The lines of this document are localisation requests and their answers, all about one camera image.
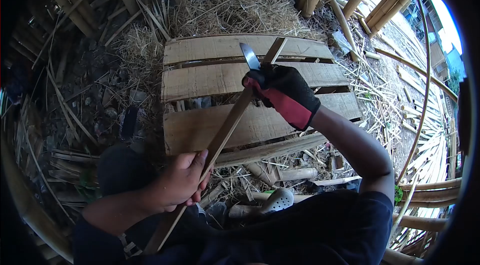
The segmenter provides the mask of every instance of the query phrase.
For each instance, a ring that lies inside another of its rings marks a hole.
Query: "shoe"
[[[293,193],[286,188],[275,190],[261,206],[260,214],[280,211],[293,205]]]

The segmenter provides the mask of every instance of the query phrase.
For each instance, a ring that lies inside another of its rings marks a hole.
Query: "hay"
[[[293,0],[186,0],[173,9],[170,22],[174,38],[258,33],[326,40],[298,15]]]

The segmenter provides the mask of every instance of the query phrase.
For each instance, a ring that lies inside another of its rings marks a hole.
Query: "green plant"
[[[403,190],[399,186],[395,185],[395,206],[402,200]]]

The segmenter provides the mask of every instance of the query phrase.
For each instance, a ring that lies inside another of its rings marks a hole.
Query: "rock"
[[[352,46],[345,39],[341,31],[336,31],[328,35],[328,43],[330,43],[330,52],[332,52],[335,60],[342,58],[352,50]]]
[[[116,119],[118,117],[117,110],[112,107],[108,107],[107,109],[105,109],[105,115],[112,119]]]
[[[134,103],[141,103],[145,100],[146,97],[147,93],[141,90],[130,90],[130,100],[132,100]]]

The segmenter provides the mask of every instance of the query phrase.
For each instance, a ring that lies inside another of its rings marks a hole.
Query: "gloved hand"
[[[242,80],[268,108],[275,110],[292,127],[307,130],[320,107],[320,100],[293,67],[262,64],[260,70],[250,70]]]

